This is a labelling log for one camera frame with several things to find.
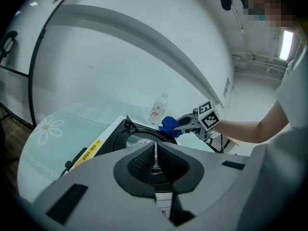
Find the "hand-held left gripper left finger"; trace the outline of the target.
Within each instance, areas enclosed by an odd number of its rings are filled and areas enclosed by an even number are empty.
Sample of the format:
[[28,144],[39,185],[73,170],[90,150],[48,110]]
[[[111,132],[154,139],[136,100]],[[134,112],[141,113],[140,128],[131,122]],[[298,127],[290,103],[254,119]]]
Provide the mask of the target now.
[[169,231],[155,190],[128,169],[132,160],[154,161],[154,144],[96,156],[47,187],[34,207],[77,231]]

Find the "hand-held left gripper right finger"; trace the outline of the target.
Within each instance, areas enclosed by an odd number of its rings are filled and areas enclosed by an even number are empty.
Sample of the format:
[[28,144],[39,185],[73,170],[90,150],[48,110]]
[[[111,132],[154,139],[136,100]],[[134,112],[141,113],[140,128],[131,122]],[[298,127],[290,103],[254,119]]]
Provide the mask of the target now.
[[169,142],[157,144],[157,161],[171,178],[173,199],[192,214],[175,225],[157,214],[159,231],[238,231],[250,195],[250,158],[196,150]]

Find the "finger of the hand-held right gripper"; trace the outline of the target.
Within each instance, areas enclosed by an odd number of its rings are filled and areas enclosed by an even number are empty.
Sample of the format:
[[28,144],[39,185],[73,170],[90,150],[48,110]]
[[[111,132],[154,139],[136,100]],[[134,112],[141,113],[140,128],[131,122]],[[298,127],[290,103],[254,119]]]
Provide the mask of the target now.
[[177,123],[179,124],[179,126],[185,126],[190,124],[190,122],[194,119],[194,114],[193,113],[189,113],[189,114],[185,114],[182,115],[181,117],[179,117],[177,119]]
[[173,130],[181,131],[182,133],[190,133],[190,132],[196,130],[196,126],[195,126],[194,123],[186,124],[186,125],[175,127],[175,128],[173,128]]

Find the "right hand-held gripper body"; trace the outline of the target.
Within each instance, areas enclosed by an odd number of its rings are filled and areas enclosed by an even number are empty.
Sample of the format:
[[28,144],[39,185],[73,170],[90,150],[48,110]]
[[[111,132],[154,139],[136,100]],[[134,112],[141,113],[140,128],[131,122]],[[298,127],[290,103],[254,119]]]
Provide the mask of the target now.
[[208,140],[214,127],[220,122],[218,111],[211,101],[199,105],[193,109],[194,126],[193,133],[200,140]]

